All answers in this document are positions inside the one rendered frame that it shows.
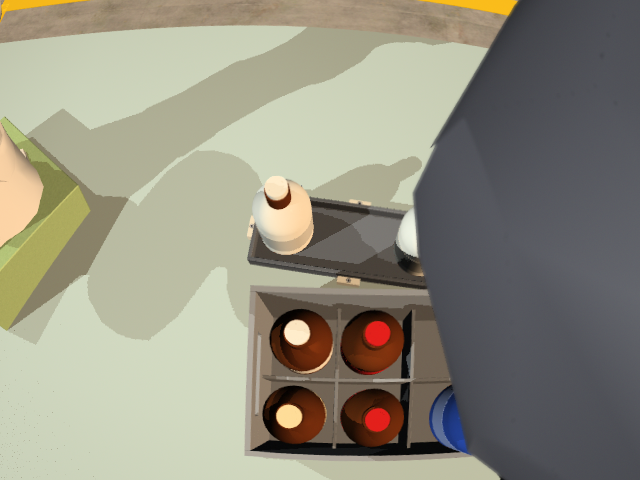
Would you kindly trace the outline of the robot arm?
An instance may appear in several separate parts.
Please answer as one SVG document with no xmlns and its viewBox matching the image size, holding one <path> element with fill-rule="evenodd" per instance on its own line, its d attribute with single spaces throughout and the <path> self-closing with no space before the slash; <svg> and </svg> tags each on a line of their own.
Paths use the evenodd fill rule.
<svg viewBox="0 0 640 480">
<path fill-rule="evenodd" d="M 413 203 L 467 452 L 640 480 L 640 0 L 519 0 Z"/>
</svg>

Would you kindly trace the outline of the blue bottle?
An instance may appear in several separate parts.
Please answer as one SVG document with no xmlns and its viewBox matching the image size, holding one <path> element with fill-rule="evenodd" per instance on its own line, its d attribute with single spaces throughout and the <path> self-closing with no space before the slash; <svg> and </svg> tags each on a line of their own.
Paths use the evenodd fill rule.
<svg viewBox="0 0 640 480">
<path fill-rule="evenodd" d="M 452 385 L 435 398 L 429 413 L 429 425 L 432 434 L 442 445 L 469 454 Z"/>
</svg>

